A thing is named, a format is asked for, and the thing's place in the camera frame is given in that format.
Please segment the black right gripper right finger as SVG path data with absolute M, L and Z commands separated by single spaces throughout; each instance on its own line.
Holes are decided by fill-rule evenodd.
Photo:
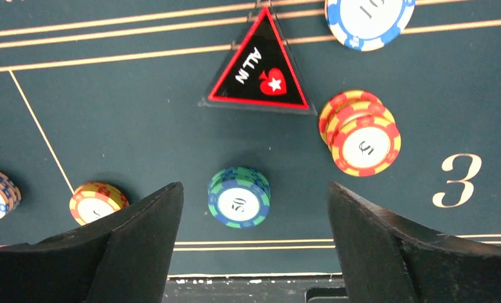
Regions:
M 326 201 L 352 302 L 501 302 L 501 246 L 430 229 L 337 182 Z

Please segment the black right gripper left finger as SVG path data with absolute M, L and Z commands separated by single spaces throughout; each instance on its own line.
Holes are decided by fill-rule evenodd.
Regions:
M 173 182 L 82 227 L 0 247 L 0 302 L 161 302 L 183 205 Z

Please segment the orange chip stack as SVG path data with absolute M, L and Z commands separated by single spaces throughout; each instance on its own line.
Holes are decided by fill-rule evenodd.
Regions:
M 87 182 L 77 188 L 69 201 L 72 217 L 86 225 L 129 206 L 116 187 L 104 182 Z

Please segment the orange poker chip pile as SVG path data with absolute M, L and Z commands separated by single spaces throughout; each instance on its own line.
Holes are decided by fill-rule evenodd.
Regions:
M 338 169 L 355 177 L 386 170 L 401 149 L 401 135 L 391 111 L 365 90 L 349 90 L 331 98 L 321 110 L 318 129 Z

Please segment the teal chip stack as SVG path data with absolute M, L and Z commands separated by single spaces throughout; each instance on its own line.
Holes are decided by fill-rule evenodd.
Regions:
M 228 167 L 217 172 L 208 186 L 208 209 L 220 223 L 246 229 L 262 223 L 270 209 L 271 186 L 260 171 Z

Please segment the black red all-in triangle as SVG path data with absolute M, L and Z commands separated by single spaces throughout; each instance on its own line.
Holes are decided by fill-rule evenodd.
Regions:
M 264 3 L 248 15 L 199 104 L 316 114 L 271 4 Z

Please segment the white purple poker chip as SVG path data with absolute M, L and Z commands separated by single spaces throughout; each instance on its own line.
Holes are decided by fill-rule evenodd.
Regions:
M 327 0 L 324 10 L 336 40 L 367 52 L 397 38 L 409 23 L 415 4 L 415 0 Z

